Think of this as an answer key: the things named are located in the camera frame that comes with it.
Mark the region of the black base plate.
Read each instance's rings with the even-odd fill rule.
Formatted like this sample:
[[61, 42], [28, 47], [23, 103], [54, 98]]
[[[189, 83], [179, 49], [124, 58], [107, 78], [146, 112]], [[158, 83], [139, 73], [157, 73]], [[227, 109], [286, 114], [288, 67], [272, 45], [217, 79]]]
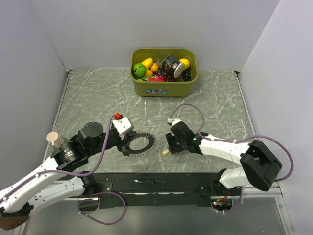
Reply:
[[218, 173], [130, 173], [93, 174], [101, 209], [122, 206], [196, 205], [210, 207], [213, 197], [240, 195], [240, 188], [226, 189], [218, 182]]

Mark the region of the yellow toy lemon right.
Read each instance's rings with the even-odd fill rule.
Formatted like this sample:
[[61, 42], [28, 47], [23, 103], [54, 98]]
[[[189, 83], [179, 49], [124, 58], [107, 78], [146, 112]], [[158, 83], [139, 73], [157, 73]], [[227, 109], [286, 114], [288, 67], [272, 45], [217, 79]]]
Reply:
[[190, 68], [191, 63], [188, 59], [181, 58], [179, 61], [184, 64], [184, 70]]

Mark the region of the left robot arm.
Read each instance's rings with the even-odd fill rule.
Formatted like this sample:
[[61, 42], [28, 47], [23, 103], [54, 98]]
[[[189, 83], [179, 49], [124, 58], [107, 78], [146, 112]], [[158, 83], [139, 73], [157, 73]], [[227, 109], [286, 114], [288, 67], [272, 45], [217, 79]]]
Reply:
[[30, 216], [63, 199], [100, 194], [98, 183], [91, 171], [76, 173], [89, 157], [112, 147], [125, 156], [135, 154], [130, 142], [139, 137], [127, 118], [109, 120], [107, 129], [98, 122], [89, 122], [75, 136], [64, 140], [51, 132], [47, 140], [54, 151], [39, 167], [24, 178], [0, 192], [0, 227], [12, 230], [25, 223]]

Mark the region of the black printed can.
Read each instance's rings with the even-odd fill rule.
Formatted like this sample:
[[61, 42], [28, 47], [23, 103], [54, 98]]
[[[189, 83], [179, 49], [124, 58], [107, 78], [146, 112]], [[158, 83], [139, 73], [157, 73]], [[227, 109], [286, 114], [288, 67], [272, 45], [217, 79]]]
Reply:
[[172, 55], [167, 56], [164, 58], [161, 64], [161, 69], [167, 73], [167, 75], [172, 76], [174, 79], [181, 76], [185, 69], [184, 63], [182, 63], [180, 60], [175, 58]]

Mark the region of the yellow toy mango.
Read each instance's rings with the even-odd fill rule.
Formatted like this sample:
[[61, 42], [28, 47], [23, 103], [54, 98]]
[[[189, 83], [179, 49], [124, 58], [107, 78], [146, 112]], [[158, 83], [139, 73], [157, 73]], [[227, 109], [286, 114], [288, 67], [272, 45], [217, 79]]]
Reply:
[[146, 69], [149, 69], [153, 64], [153, 59], [147, 58], [144, 61], [142, 61], [141, 63], [146, 67]]

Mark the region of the dark toy grapes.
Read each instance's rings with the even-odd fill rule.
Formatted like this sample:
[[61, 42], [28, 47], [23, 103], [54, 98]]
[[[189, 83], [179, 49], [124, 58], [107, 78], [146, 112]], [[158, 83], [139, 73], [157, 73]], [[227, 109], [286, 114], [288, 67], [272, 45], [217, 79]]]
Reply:
[[191, 70], [185, 70], [185, 71], [182, 73], [182, 81], [183, 81], [183, 82], [192, 81]]

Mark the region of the green toy watermelon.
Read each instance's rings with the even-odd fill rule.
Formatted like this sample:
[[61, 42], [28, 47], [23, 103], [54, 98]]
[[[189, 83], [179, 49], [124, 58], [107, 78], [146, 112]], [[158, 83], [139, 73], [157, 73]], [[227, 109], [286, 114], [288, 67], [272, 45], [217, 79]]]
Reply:
[[136, 63], [133, 66], [133, 74], [138, 77], [141, 78], [146, 74], [146, 66], [143, 63]]

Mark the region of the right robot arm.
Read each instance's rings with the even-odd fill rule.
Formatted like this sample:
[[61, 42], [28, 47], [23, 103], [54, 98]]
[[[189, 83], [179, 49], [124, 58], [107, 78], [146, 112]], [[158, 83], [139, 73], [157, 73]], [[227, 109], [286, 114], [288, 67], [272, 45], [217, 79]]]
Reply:
[[261, 191], [269, 191], [282, 169], [281, 162], [259, 140], [248, 143], [224, 142], [211, 134], [195, 134], [180, 119], [171, 119], [170, 133], [166, 134], [171, 154], [189, 151], [200, 155], [214, 156], [238, 165], [234, 169], [219, 172], [214, 182], [214, 191], [225, 195], [231, 188], [251, 185]]

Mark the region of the olive green plastic bin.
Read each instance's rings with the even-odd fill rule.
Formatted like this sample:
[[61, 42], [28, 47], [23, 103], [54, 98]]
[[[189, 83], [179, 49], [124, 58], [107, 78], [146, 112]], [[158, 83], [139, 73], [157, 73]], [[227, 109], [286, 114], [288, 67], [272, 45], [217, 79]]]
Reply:
[[[144, 59], [164, 59], [172, 55], [177, 59], [186, 58], [191, 62], [191, 81], [188, 82], [150, 82], [138, 81], [133, 66]], [[187, 97], [198, 79], [198, 67], [194, 53], [184, 48], [140, 48], [131, 57], [130, 78], [135, 92], [140, 97]]]

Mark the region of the yellow tag key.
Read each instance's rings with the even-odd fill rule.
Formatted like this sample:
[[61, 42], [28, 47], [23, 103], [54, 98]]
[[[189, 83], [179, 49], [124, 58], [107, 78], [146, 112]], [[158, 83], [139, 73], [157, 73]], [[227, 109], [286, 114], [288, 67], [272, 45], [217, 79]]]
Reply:
[[168, 153], [169, 153], [169, 150], [166, 149], [166, 150], [164, 150], [164, 151], [162, 152], [162, 155], [165, 156], [165, 155], [167, 155]]

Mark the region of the large metal keyring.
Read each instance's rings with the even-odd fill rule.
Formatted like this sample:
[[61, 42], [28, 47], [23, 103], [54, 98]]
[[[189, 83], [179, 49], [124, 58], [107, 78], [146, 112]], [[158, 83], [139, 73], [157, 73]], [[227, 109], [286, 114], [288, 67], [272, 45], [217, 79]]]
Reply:
[[[139, 138], [147, 139], [148, 141], [147, 145], [138, 150], [131, 148], [131, 143]], [[124, 148], [126, 148], [129, 151], [130, 153], [129, 156], [138, 156], [140, 154], [146, 153], [151, 148], [153, 148], [155, 143], [156, 143], [156, 139], [153, 134], [147, 133], [147, 132], [138, 132], [137, 135], [134, 136], [130, 141], [124, 141]]]

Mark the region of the red toy dragonfruit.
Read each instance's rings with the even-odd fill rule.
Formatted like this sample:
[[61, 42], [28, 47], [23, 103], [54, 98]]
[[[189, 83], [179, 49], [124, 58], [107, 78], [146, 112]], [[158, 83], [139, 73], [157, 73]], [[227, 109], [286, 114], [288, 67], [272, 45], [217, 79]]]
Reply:
[[147, 79], [149, 82], [165, 82], [166, 80], [161, 76], [151, 76]]

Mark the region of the small yellow toy lemon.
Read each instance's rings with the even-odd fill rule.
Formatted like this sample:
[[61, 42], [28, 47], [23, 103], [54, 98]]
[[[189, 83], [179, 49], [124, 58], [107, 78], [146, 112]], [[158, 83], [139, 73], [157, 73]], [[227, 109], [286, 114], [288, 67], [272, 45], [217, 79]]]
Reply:
[[153, 76], [152, 71], [149, 70], [149, 69], [147, 69], [146, 72], [145, 72], [145, 74], [144, 74], [144, 77], [151, 77], [151, 76]]

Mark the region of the orange toy fruit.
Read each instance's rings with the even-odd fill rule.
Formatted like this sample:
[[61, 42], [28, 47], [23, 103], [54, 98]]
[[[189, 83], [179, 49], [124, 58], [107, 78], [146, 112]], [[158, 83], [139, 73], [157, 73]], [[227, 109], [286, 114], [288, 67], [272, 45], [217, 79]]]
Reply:
[[150, 71], [154, 72], [154, 71], [158, 71], [158, 69], [159, 69], [159, 65], [157, 63], [152, 63], [150, 67]]

